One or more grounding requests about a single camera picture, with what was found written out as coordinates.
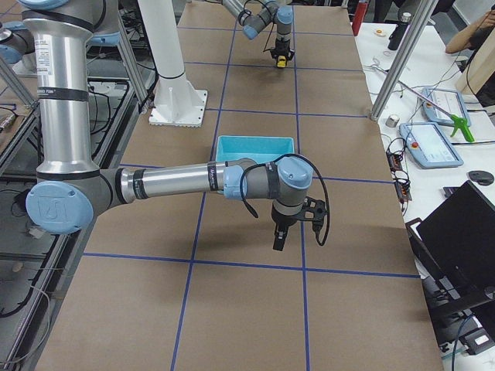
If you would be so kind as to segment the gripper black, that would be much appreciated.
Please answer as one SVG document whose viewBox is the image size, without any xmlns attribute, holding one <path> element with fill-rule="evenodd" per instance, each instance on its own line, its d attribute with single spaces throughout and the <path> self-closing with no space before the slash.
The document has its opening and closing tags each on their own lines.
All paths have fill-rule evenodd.
<svg viewBox="0 0 495 371">
<path fill-rule="evenodd" d="M 288 216 L 283 213 L 280 213 L 274 206 L 271 208 L 271 218 L 275 223 L 275 231 L 274 231 L 275 238 L 273 243 L 274 250 L 277 251 L 284 250 L 289 227 L 294 225 L 301 218 L 303 218 L 303 216 L 304 216 L 303 211 L 299 211 L 294 215 Z"/>
<path fill-rule="evenodd" d="M 276 39 L 275 47 L 270 49 L 271 58 L 279 60 L 284 57 L 285 60 L 292 60 L 295 51 L 290 48 L 290 39 Z"/>
</svg>

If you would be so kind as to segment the person's forearm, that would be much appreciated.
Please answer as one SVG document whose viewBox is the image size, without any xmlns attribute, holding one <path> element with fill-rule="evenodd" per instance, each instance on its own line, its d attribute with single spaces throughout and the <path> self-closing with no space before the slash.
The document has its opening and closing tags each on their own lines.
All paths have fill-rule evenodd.
<svg viewBox="0 0 495 371">
<path fill-rule="evenodd" d="M 447 54 L 453 54 L 461 52 L 465 49 L 469 49 L 471 47 L 471 42 L 469 41 L 476 31 L 481 31 L 485 29 L 492 28 L 493 24 L 472 24 L 467 26 L 462 31 L 458 32 L 445 46 L 445 52 Z"/>
</svg>

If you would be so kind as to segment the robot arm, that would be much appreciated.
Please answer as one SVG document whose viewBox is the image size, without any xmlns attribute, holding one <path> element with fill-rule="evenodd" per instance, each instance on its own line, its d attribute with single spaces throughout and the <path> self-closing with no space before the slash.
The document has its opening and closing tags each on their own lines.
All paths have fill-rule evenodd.
<svg viewBox="0 0 495 371">
<path fill-rule="evenodd" d="M 38 183 L 29 191 L 31 220 L 54 234 L 75 233 L 107 210 L 136 199 L 193 192 L 222 192 L 242 200 L 272 199 L 274 250 L 283 250 L 289 227 L 311 221 L 316 236 L 326 215 L 325 203 L 307 196 L 313 168 L 300 155 L 283 154 L 256 165 L 254 159 L 172 168 L 100 170 L 90 145 L 87 45 L 116 45 L 121 40 L 118 1 L 17 1 L 24 25 L 34 38 L 37 94 L 42 122 L 43 162 Z M 292 8 L 260 1 L 253 14 L 239 1 L 220 1 L 253 39 L 277 26 L 277 62 L 291 59 Z M 196 90 L 186 77 L 171 1 L 139 1 L 158 75 L 151 124 L 200 127 L 207 91 Z"/>
<path fill-rule="evenodd" d="M 285 68 L 295 55 L 291 48 L 294 13 L 291 6 L 277 1 L 258 1 L 261 10 L 254 14 L 247 8 L 248 1 L 220 1 L 220 4 L 237 20 L 249 40 L 256 38 L 269 25 L 276 27 L 275 46 L 265 48 L 278 68 Z"/>
</svg>

